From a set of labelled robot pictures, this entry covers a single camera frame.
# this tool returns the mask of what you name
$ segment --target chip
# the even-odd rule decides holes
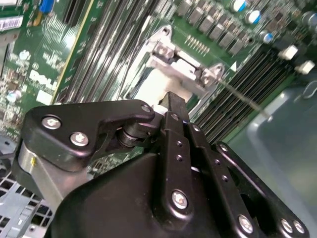
[[[5,116],[5,112],[4,111],[0,111],[0,120],[3,120]]]
[[[223,33],[223,26],[218,24],[216,27],[212,30],[212,32],[209,34],[209,38],[213,40],[217,40],[220,35]]]
[[[205,0],[200,0],[200,1],[198,2],[198,4],[197,4],[197,7],[199,7],[199,8],[203,8],[203,7],[204,7],[204,5],[205,5],[205,3],[206,3],[206,1],[205,1]]]
[[[191,5],[187,1],[182,1],[181,4],[178,6],[178,9],[176,10],[176,13],[179,16],[183,16],[188,12],[190,6]]]
[[[217,9],[214,7],[214,6],[212,6],[211,8],[210,8],[210,10],[209,10],[209,12],[208,12],[208,15],[209,16],[214,16],[214,14],[217,12]]]
[[[219,42],[219,45],[223,48],[227,48],[233,39],[234,36],[231,33],[226,33]]]
[[[223,25],[226,20],[227,20],[227,17],[225,15],[223,15],[219,18],[218,23]]]
[[[279,21],[280,19],[282,19],[283,17],[283,13],[279,12],[276,16],[275,16],[275,20]]]
[[[198,9],[198,8],[195,9],[192,12],[192,14],[190,14],[190,16],[188,17],[189,23],[191,23],[192,25],[196,24],[202,15],[203,15],[203,12],[200,9]]]
[[[246,34],[247,34],[247,33],[242,30],[242,31],[239,33],[238,38],[239,38],[239,39],[243,39],[243,37],[245,37]]]
[[[213,19],[207,16],[199,26],[201,32],[207,33],[213,24]]]
[[[295,21],[290,21],[288,24],[287,24],[287,29],[290,30],[290,31],[294,31],[297,27],[297,23]]]
[[[18,85],[16,83],[13,83],[13,82],[9,82],[8,83],[8,90],[9,91],[14,91],[18,88]]]
[[[236,55],[237,53],[240,52],[240,50],[243,48],[243,42],[237,41],[236,43],[233,44],[233,46],[230,48],[229,52],[232,55]]]
[[[228,27],[228,31],[233,32],[236,28],[237,28],[236,24],[232,23],[232,24]]]

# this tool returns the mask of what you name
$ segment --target electronic component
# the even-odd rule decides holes
[[[233,12],[242,11],[246,7],[245,0],[232,0],[230,8]]]
[[[188,12],[190,6],[191,6],[191,2],[189,0],[184,0],[178,6],[176,13],[179,16],[184,16]]]
[[[82,60],[82,57],[78,57],[77,59],[75,59],[75,61],[73,63],[73,68],[77,68],[79,66],[81,60]]]
[[[311,32],[317,33],[317,13],[308,11],[303,15],[303,24],[305,24]]]
[[[8,83],[8,90],[9,91],[14,91],[18,88],[18,84],[14,83],[14,82],[9,82]]]
[[[267,31],[262,31],[259,35],[260,41],[262,41],[265,44],[269,44],[273,41],[273,34],[269,33]]]
[[[234,32],[234,30],[237,28],[236,24],[231,23],[230,26],[228,27],[229,32]]]
[[[200,0],[200,1],[198,2],[198,4],[197,4],[197,7],[203,8],[205,4],[206,4],[206,1],[205,1],[205,0]]]
[[[248,11],[245,15],[245,21],[248,24],[256,24],[261,18],[261,13],[258,10]]]
[[[95,32],[95,29],[97,27],[97,23],[92,23],[90,26],[89,26],[89,29],[87,31],[87,34],[88,35],[92,35],[94,32]]]
[[[201,9],[199,8],[194,9],[193,12],[188,17],[189,23],[191,23],[192,25],[196,24],[202,15],[203,15],[203,12]]]
[[[290,31],[294,31],[296,27],[297,27],[297,23],[293,20],[291,20],[286,26],[286,28]]]
[[[20,60],[29,60],[31,57],[30,52],[23,50],[19,53],[19,59]]]
[[[54,0],[42,0],[39,6],[38,14],[33,21],[33,26],[38,26],[41,22],[42,15],[50,13],[54,6]]]
[[[247,33],[246,33],[244,30],[242,30],[242,31],[238,34],[238,38],[239,38],[240,40],[242,40],[246,35],[247,35]]]
[[[227,17],[225,15],[222,15],[219,20],[218,23],[221,25],[224,25],[224,22],[227,20]]]
[[[274,32],[278,28],[279,28],[279,25],[277,24],[275,20],[270,21],[268,25],[266,26],[266,30],[268,30],[269,32]]]
[[[282,59],[285,59],[285,60],[291,60],[297,52],[298,52],[298,48],[294,45],[291,45],[287,47],[286,49],[284,49],[283,51],[281,51],[278,54],[278,56],[280,56]]]
[[[0,0],[0,6],[13,6],[17,4],[17,0]]]
[[[260,10],[261,15],[263,15],[267,9],[268,9],[268,5],[263,6],[262,9]]]
[[[215,28],[212,30],[212,32],[209,34],[209,38],[212,40],[217,40],[223,33],[223,26],[220,24],[217,24]]]
[[[212,6],[208,12],[209,16],[214,16],[215,13],[217,12],[217,8],[215,8],[214,6]]]
[[[234,39],[234,36],[228,32],[221,39],[221,41],[219,42],[219,45],[222,46],[223,48],[227,48],[233,39]]]
[[[283,17],[283,13],[278,12],[274,19],[275,19],[276,21],[279,21],[280,19],[282,19],[282,17]]]
[[[244,44],[242,41],[237,40],[229,49],[229,53],[236,55],[243,48]]]
[[[5,111],[0,110],[0,120],[3,120],[5,116]]]
[[[84,9],[86,0],[70,0],[63,18],[63,22],[69,26],[76,26]]]
[[[210,16],[207,16],[199,26],[199,30],[204,32],[205,34],[208,33],[209,29],[213,24],[213,19]]]
[[[311,36],[311,35],[307,35],[307,36],[305,36],[305,37],[303,38],[302,41],[303,41],[303,43],[305,43],[306,45],[309,45],[312,40],[313,40],[313,39],[312,39],[312,36]]]
[[[19,90],[15,90],[15,91],[9,92],[6,99],[11,103],[15,103],[21,97],[22,97],[21,92]]]
[[[295,70],[301,74],[308,74],[314,67],[314,62],[307,60],[300,66],[295,67]]]

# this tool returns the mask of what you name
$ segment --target capacitor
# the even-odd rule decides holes
[[[33,26],[38,26],[41,22],[43,13],[50,13],[54,7],[54,0],[42,0],[39,5],[38,14],[33,21]]]
[[[273,34],[267,31],[262,31],[259,35],[260,41],[265,44],[269,44],[273,41]]]
[[[230,8],[233,12],[242,11],[245,7],[246,7],[245,0],[233,0],[233,1],[231,1]]]
[[[11,103],[15,103],[21,97],[22,97],[21,92],[19,90],[15,90],[15,91],[9,92],[6,99]]]
[[[308,11],[304,13],[302,18],[303,24],[308,26],[309,30],[316,33],[317,30],[317,13],[313,11]]]
[[[261,18],[261,13],[258,10],[251,10],[249,12],[247,12],[246,16],[245,16],[245,21],[248,24],[256,24],[259,22]]]

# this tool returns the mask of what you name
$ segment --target green circuit board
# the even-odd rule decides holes
[[[145,12],[149,2],[144,1],[138,16]],[[94,41],[95,29],[100,24],[102,15],[111,15],[120,4],[124,4],[119,22],[114,27],[116,30],[104,46],[104,55],[107,56],[107,49],[117,44],[112,39],[117,39],[122,34],[119,29],[123,29],[125,22],[129,20],[127,13],[136,5],[132,0],[86,0],[77,24],[70,26],[63,21],[69,1],[55,0],[52,11],[44,14],[40,23],[35,26],[34,20],[38,17],[40,4],[41,1],[24,0],[15,9],[0,11],[0,21],[8,16],[23,15],[23,23],[17,29],[18,38],[7,47],[0,81],[0,132],[15,141],[19,137],[23,116],[29,109],[60,103],[67,96],[78,67],[83,65],[86,49]],[[246,15],[254,10],[261,12],[261,19],[257,24],[247,23]],[[229,82],[263,44],[260,37],[263,31],[272,33],[274,39],[289,35],[298,45],[304,47],[316,44],[313,37],[305,40],[310,34],[302,26],[302,16],[303,12],[292,0],[249,0],[246,1],[245,9],[240,12],[232,11],[232,0],[160,0],[140,39],[144,42],[160,27],[170,25],[173,44],[206,67],[222,63],[225,66],[223,78]],[[111,24],[111,18],[106,19],[103,24]],[[129,43],[136,29],[137,24],[132,26],[131,35],[121,43],[116,57],[111,60],[112,66],[104,72],[100,86],[92,98],[98,99],[103,89],[109,86],[103,100],[115,99],[122,78],[122,73],[119,72],[124,71],[128,62],[124,51],[130,47]],[[83,97],[94,87],[96,75],[102,70],[104,60],[103,57],[95,59],[98,66],[84,88]],[[144,72],[144,64],[145,61],[140,60],[137,68],[129,71],[132,76],[124,84],[124,93],[135,86]],[[192,119],[195,120],[222,90],[223,87],[219,86]],[[8,94],[15,91],[20,91],[21,97],[9,102]],[[127,155],[118,155],[112,160],[122,162],[126,159]]]

